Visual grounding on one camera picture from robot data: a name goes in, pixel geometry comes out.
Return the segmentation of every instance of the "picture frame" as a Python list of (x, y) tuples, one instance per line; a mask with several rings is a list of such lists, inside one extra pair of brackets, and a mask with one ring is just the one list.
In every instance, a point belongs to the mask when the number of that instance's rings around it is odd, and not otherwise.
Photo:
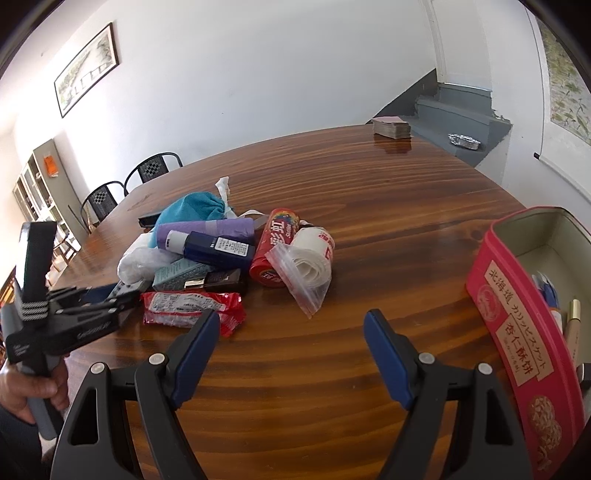
[(119, 57), (111, 22), (82, 47), (53, 82), (61, 117), (117, 65)]

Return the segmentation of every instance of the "glossy wooden tabletop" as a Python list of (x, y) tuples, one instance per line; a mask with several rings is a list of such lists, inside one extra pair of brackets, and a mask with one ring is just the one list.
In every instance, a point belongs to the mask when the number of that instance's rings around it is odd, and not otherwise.
[[(333, 281), (308, 320), (285, 289), (252, 285), (246, 322), (220, 340), (180, 423), (210, 479), (374, 479), (405, 418), (388, 397), (363, 339), (379, 308), (419, 351), (472, 368), (487, 361), (508, 386), (464, 283), (492, 220), (521, 205), (430, 143), (343, 127), (269, 140), (187, 165), (130, 192), (67, 267), (58, 287), (117, 280), (141, 233), (138, 217), (230, 177), (237, 213), (289, 207), (336, 242)], [(70, 389), (88, 367), (133, 365), (182, 333), (143, 325), (74, 353)], [(129, 416), (146, 478), (158, 478), (136, 404)], [(453, 425), (446, 409), (429, 477), (441, 469)]]

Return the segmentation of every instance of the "red bottle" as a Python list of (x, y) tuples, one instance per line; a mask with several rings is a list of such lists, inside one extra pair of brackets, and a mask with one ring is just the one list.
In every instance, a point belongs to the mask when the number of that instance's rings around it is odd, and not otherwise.
[(266, 287), (285, 287), (265, 254), (276, 244), (289, 245), (299, 227), (300, 218), (293, 210), (276, 208), (271, 212), (252, 260), (250, 275), (253, 280)]

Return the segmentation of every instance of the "red tin box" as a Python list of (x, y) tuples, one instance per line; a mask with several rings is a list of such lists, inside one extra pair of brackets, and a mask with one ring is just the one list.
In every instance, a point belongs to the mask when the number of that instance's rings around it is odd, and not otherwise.
[(591, 361), (589, 268), (588, 231), (562, 208), (534, 207), (491, 225), (466, 283), (511, 380), (537, 480), (569, 454), (585, 415), (563, 335), (531, 275), (550, 278), (562, 310), (581, 301), (581, 363)]

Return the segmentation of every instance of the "human hand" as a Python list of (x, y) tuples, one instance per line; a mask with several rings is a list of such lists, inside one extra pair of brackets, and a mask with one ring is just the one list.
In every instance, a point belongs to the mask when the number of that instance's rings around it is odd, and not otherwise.
[(51, 372), (51, 378), (22, 374), (8, 360), (4, 362), (0, 370), (0, 404), (15, 417), (34, 424), (27, 397), (50, 398), (57, 410), (68, 408), (68, 369), (63, 358)]

